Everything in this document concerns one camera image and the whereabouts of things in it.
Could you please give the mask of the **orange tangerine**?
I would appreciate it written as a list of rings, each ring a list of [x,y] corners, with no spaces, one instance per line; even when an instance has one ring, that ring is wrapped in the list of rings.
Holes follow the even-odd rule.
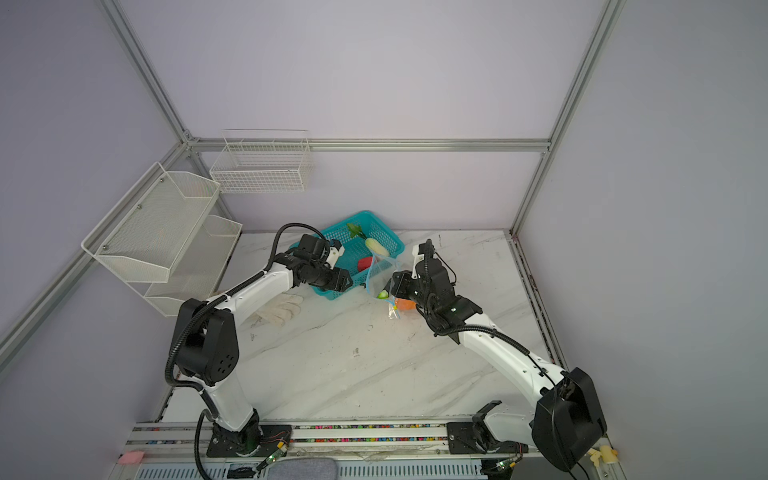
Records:
[[[397,299],[395,306],[398,310],[401,311],[410,311],[416,309],[416,303],[407,299]]]

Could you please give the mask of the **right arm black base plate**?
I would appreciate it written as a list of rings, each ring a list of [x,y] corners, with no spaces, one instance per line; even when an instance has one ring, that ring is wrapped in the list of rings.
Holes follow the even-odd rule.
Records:
[[[529,446],[514,441],[497,440],[479,423],[449,422],[446,424],[448,448],[451,454],[526,454]]]

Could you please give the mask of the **red bell pepper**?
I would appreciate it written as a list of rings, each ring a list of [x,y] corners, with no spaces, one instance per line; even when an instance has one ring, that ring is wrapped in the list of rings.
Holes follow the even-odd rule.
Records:
[[[361,258],[357,262],[357,270],[359,272],[363,272],[363,271],[369,269],[371,267],[372,263],[373,263],[373,257],[372,256]]]

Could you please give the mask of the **clear zip bag blue zipper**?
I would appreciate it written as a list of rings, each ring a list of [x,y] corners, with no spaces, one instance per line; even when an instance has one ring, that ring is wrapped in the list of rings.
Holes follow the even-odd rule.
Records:
[[[387,305],[388,316],[390,319],[399,319],[403,313],[415,311],[416,309],[410,311],[398,310],[395,306],[396,300],[399,299],[397,297],[394,300],[379,300],[377,298],[377,295],[383,289],[392,288],[390,280],[394,273],[401,270],[402,264],[395,258],[379,257],[376,255],[373,255],[372,257],[373,263],[371,267],[366,270],[366,278],[364,282],[366,292],[377,301]]]

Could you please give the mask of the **teal plastic basket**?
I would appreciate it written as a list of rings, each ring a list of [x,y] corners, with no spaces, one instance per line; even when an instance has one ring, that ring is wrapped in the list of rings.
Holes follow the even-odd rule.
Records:
[[[329,240],[337,239],[344,246],[344,254],[338,260],[336,265],[349,271],[353,286],[347,290],[347,293],[351,293],[354,287],[363,287],[365,290],[364,282],[366,278],[366,270],[359,272],[357,270],[357,262],[361,258],[373,256],[374,254],[366,248],[365,240],[362,238],[351,238],[349,236],[346,227],[347,223],[360,225],[367,235],[367,238],[375,238],[388,249],[390,258],[397,259],[397,257],[405,251],[405,244],[389,226],[370,211],[361,211],[341,222],[323,229],[322,233],[326,238]]]

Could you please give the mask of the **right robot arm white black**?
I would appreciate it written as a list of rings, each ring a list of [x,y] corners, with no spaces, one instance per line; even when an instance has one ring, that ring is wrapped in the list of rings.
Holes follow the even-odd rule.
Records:
[[[570,473],[607,432],[607,421],[592,378],[534,354],[470,299],[455,291],[451,270],[431,240],[412,250],[410,270],[393,273],[386,291],[415,303],[436,337],[447,337],[494,367],[530,405],[526,415],[486,404],[473,417],[479,438],[534,446],[555,468]]]

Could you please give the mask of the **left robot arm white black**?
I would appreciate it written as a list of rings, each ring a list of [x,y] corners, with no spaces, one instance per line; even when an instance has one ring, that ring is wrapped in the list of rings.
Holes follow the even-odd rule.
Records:
[[[279,252],[279,239],[276,235],[265,267],[256,274],[209,299],[182,303],[164,366],[166,383],[198,392],[215,432],[248,451],[260,442],[261,429],[235,374],[238,328],[302,284],[340,293],[353,286],[350,273],[337,265],[344,255],[341,241],[311,229],[296,246]]]

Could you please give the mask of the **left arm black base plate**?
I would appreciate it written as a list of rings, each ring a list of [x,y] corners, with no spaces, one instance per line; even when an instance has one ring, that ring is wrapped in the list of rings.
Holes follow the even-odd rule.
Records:
[[[280,443],[287,446],[292,433],[293,428],[287,424],[260,424],[242,432],[230,432],[214,424],[206,456],[266,458],[278,449]]]

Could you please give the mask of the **green leafy vegetable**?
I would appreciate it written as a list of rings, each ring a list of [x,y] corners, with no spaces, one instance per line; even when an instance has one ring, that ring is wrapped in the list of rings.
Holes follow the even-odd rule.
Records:
[[[367,235],[364,233],[360,225],[347,223],[346,227],[351,238],[362,238],[363,240],[367,239]]]

